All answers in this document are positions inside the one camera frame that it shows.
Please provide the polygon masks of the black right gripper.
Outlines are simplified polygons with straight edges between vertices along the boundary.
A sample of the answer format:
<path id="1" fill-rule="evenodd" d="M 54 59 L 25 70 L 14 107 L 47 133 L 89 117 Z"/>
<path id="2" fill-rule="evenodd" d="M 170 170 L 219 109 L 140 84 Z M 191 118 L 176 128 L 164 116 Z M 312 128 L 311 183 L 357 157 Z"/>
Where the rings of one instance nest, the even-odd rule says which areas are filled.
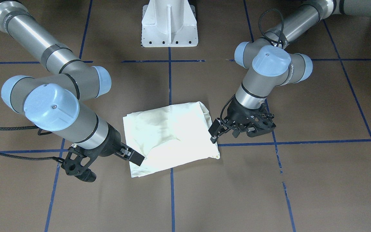
<path id="1" fill-rule="evenodd" d="M 86 149 L 86 156 L 90 158 L 108 157 L 112 154 L 137 166 L 141 166 L 145 159 L 142 154 L 128 145 L 121 143 L 121 134 L 113 126 L 108 124 L 108 134 L 105 140 L 96 148 Z"/>

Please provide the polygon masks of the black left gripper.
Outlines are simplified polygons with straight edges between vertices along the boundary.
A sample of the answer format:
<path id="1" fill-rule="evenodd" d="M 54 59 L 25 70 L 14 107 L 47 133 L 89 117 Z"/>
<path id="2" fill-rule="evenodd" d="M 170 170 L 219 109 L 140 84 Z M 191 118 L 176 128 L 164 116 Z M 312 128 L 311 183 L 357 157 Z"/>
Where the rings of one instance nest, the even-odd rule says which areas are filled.
<path id="1" fill-rule="evenodd" d="M 216 118 L 208 129 L 211 142 L 215 144 L 222 134 L 227 133 L 231 129 L 233 130 L 232 135 L 234 138 L 238 138 L 241 133 L 246 133 L 249 126 L 248 110 L 250 109 L 243 107 L 235 97 L 232 97 L 225 118 L 227 122 L 224 123 L 221 118 Z"/>

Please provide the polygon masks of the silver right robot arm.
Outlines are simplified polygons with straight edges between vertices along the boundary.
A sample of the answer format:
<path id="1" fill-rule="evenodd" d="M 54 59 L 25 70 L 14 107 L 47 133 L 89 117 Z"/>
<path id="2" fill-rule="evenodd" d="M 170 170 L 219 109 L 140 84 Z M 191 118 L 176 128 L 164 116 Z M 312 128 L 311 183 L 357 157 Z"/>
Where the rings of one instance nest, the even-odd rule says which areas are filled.
<path id="1" fill-rule="evenodd" d="M 16 75 L 1 88 L 14 112 L 40 129 L 72 142 L 82 157 L 115 154 L 141 165 L 144 156 L 121 142 L 120 133 L 83 101 L 106 94 L 111 76 L 101 66 L 88 66 L 44 29 L 17 0 L 0 0 L 0 31 L 7 33 L 51 73 L 43 78 Z"/>

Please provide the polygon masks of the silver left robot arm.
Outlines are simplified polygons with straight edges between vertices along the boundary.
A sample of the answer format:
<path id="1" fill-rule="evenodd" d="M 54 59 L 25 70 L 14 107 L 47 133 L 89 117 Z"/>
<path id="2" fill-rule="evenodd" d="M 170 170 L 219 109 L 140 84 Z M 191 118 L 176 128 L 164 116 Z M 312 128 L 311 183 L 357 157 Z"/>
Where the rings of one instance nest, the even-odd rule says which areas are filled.
<path id="1" fill-rule="evenodd" d="M 289 54 L 285 48 L 333 14 L 371 18 L 371 0 L 307 0 L 275 27 L 260 28 L 262 36 L 256 41 L 236 47 L 234 60 L 248 72 L 223 108 L 227 116 L 216 118 L 209 128 L 212 143 L 228 131 L 234 138 L 241 133 L 253 138 L 274 131 L 274 115 L 266 109 L 266 98 L 274 87 L 301 82 L 313 71 L 310 57 Z"/>

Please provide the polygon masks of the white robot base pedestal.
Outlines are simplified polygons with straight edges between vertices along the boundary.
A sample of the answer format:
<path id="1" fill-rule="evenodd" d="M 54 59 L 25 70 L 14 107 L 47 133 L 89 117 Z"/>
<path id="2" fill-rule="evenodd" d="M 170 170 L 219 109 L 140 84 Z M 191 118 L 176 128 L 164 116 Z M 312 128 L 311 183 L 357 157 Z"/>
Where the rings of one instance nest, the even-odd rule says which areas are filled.
<path id="1" fill-rule="evenodd" d="M 196 47 L 198 45 L 195 5 L 188 0 L 150 0 L 142 8 L 141 45 Z"/>

